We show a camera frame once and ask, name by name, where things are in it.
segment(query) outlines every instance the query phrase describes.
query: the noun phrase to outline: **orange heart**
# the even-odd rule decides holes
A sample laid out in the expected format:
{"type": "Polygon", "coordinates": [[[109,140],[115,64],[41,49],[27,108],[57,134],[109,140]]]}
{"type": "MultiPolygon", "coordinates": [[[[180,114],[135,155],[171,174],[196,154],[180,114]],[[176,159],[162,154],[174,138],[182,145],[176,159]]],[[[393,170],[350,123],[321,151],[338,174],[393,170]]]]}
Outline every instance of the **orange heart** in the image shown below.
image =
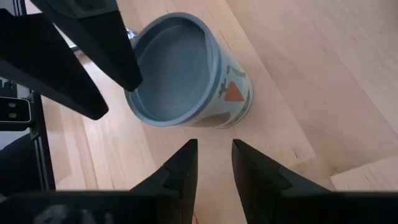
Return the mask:
{"type": "Polygon", "coordinates": [[[238,87],[235,85],[234,82],[228,83],[228,88],[225,93],[224,100],[235,101],[235,102],[244,101],[242,93],[239,91],[238,87]]]}

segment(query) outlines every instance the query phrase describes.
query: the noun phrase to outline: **wooden table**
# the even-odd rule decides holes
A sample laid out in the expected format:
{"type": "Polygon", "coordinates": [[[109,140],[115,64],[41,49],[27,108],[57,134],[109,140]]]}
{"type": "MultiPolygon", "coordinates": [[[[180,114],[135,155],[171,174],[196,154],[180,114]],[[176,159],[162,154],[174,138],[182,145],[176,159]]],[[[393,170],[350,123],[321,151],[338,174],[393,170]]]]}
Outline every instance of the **wooden table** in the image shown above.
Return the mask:
{"type": "Polygon", "coordinates": [[[109,113],[92,121],[44,98],[58,189],[130,189],[188,139],[199,140],[195,213],[245,223],[231,140],[240,138],[331,190],[398,189],[398,3],[395,0],[119,0],[137,31],[168,12],[198,16],[254,84],[229,129],[155,128],[85,56],[109,113]]]}

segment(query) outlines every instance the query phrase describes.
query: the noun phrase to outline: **mug rim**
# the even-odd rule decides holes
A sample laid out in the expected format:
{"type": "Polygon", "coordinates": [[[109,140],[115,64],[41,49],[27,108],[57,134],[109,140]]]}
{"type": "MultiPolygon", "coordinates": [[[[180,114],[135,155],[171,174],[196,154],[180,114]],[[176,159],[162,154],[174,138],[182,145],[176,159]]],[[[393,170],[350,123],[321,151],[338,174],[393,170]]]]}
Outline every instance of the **mug rim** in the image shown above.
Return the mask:
{"type": "Polygon", "coordinates": [[[156,20],[152,21],[148,26],[144,28],[144,30],[138,35],[137,39],[132,40],[132,47],[135,49],[139,43],[139,41],[150,31],[154,26],[157,24],[160,24],[168,19],[173,19],[173,18],[182,18],[186,19],[192,23],[194,23],[196,26],[198,26],[205,34],[205,41],[206,41],[206,48],[208,50],[208,61],[211,63],[209,66],[209,72],[210,72],[210,77],[209,81],[207,83],[207,87],[202,95],[202,97],[195,103],[195,105],[189,109],[187,112],[185,112],[183,115],[168,120],[168,121],[159,121],[159,120],[154,120],[151,117],[147,116],[143,112],[145,111],[145,108],[142,106],[142,103],[140,101],[139,97],[139,91],[138,88],[134,90],[133,92],[129,92],[127,90],[124,90],[125,96],[127,99],[127,103],[132,110],[132,112],[143,122],[153,125],[153,126],[174,126],[182,123],[186,123],[187,121],[190,121],[192,118],[197,116],[200,112],[202,112],[209,102],[211,101],[213,95],[215,94],[215,91],[217,89],[217,78],[220,79],[220,73],[221,73],[221,53],[219,50],[219,46],[217,41],[215,40],[213,34],[209,30],[209,28],[206,26],[206,24],[201,21],[199,18],[185,13],[185,12],[174,12],[170,14],[166,14],[164,16],[161,16],[157,18],[156,20]]]}

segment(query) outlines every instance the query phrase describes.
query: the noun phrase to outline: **wooden surface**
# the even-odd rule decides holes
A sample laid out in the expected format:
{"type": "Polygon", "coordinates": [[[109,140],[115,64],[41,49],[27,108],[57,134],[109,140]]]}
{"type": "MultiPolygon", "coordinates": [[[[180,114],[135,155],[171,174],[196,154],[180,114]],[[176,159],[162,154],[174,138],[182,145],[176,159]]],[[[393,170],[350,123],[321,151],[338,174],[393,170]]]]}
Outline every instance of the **wooden surface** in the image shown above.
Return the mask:
{"type": "Polygon", "coordinates": [[[229,129],[155,128],[85,56],[109,113],[92,121],[44,98],[58,189],[130,189],[188,139],[199,140],[199,223],[245,223],[233,180],[240,138],[332,190],[398,189],[395,0],[118,0],[138,32],[168,12],[202,19],[254,84],[229,129]]]}

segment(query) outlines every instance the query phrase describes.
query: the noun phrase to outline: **mug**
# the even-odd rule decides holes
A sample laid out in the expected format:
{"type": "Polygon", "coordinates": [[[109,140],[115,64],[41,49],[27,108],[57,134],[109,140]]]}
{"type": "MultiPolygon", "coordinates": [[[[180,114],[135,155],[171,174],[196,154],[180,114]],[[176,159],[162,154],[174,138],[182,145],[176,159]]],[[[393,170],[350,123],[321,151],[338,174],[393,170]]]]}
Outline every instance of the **mug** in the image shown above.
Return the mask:
{"type": "Polygon", "coordinates": [[[151,22],[132,41],[143,78],[125,91],[133,113],[153,126],[227,128],[253,99],[251,80],[197,17],[176,12],[151,22]]]}

